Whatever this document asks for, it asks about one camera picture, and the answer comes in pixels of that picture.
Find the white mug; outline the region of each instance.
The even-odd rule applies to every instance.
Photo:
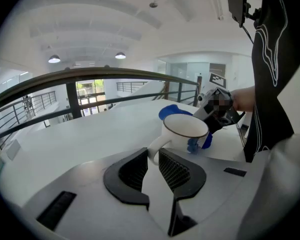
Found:
[[[163,146],[197,154],[204,145],[208,133],[208,126],[199,118],[188,114],[170,114],[163,120],[161,136],[148,147],[148,157],[158,165],[154,158]]]

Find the ceiling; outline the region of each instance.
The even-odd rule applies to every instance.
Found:
[[[220,0],[21,0],[12,13],[22,16],[29,38],[45,60],[53,54],[80,65],[115,61],[147,33],[164,26],[220,17]]]

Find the blue object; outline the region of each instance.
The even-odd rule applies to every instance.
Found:
[[[164,107],[163,109],[160,110],[160,112],[159,112],[159,118],[161,120],[163,120],[167,116],[173,115],[173,114],[185,114],[185,115],[189,115],[189,116],[193,115],[193,114],[191,114],[188,111],[185,111],[185,110],[182,110],[182,109],[178,108],[178,106],[176,104],[172,104],[172,105],[166,106],[166,107]],[[205,150],[205,149],[209,148],[211,146],[211,142],[212,142],[212,133],[209,132],[209,134],[206,137],[206,140],[205,140],[205,142],[204,142],[204,144],[202,146],[202,149]],[[191,152],[191,153],[195,152],[195,148],[196,148],[195,144],[197,144],[197,142],[195,142],[195,143],[188,143],[188,149],[191,149],[191,150],[188,150],[189,152]]]

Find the black slot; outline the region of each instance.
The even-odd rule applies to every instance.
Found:
[[[239,169],[231,168],[231,167],[225,168],[224,172],[229,173],[229,174],[234,174],[234,175],[237,175],[240,177],[244,177],[247,173],[245,170],[239,170]]]
[[[54,231],[75,197],[74,193],[62,191],[36,220]]]

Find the mug rim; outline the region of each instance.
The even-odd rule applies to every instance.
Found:
[[[202,120],[200,120],[200,121],[203,122],[203,123],[205,123],[205,125],[206,125],[206,127],[207,127],[207,132],[206,132],[206,134],[201,135],[201,136],[186,136],[186,135],[182,135],[182,134],[180,134],[180,133],[177,133],[177,132],[171,130],[171,129],[166,125],[166,122],[165,122],[165,121],[166,121],[167,117],[174,116],[174,115],[189,116],[189,117],[193,117],[193,118],[196,118],[196,119],[200,120],[199,118],[197,118],[197,117],[195,117],[195,116],[193,116],[193,115],[189,115],[189,114],[169,114],[169,115],[167,115],[167,116],[163,119],[163,125],[164,125],[164,127],[167,128],[170,132],[172,132],[172,133],[174,133],[174,134],[176,134],[176,135],[182,136],[182,137],[186,137],[186,138],[202,138],[202,137],[207,136],[207,135],[209,134],[209,132],[210,132],[209,126],[208,126],[204,121],[202,121]]]

